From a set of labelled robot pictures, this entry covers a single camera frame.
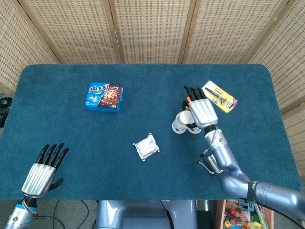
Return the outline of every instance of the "blue snack box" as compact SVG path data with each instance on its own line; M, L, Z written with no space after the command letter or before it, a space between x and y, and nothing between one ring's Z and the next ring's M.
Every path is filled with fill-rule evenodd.
M91 82L85 107L90 111L118 113L121 108L123 86L114 83Z

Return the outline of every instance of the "blue table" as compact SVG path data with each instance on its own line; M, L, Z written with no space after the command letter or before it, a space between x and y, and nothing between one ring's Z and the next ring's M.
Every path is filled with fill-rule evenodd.
M178 135L171 124L187 96L183 85L208 80L238 99L218 126L252 180L300 190L269 71L258 64L42 64L26 67L0 141L0 199L19 199L40 149L70 150L48 199L222 199L218 180L195 164L203 133ZM121 83L119 114L84 107L91 81ZM142 162L132 145L152 133L160 152Z

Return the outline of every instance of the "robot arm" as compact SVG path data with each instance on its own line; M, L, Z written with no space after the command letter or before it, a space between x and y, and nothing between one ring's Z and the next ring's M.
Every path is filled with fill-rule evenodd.
M218 118L209 99L196 99L189 102L188 106L197 127L205 130L204 137L219 169L229 173L229 176L222 180L224 193L270 206L305 221L304 195L266 182L251 182L240 169L222 131L216 127Z
M60 153L62 147L63 143L57 148L56 145L52 145L50 148L49 145L45 145L42 148L22 186L21 190L25 197L16 204L5 229L26 229L32 220L37 219L37 199L46 192L57 188L63 181L63 178L60 178L51 184L58 167L69 150L66 148Z

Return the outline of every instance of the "paper cup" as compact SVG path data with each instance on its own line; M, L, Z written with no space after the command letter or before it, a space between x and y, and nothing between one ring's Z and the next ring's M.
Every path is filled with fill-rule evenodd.
M201 129L199 129L198 127L195 127L195 128L187 128L187 130L192 133L192 134L198 134L201 132Z
M177 134L183 134L186 131L186 125L180 125L176 121L173 121L172 129Z

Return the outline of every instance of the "metal tool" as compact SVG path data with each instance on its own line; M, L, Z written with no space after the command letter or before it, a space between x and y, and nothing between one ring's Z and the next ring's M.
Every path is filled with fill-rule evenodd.
M215 95L217 98L219 98L221 100L220 104L224 105L225 102L227 102L227 99L222 98L219 94L217 94L216 92L213 92L211 89L205 87L205 90L207 90L208 92L210 92L211 94Z

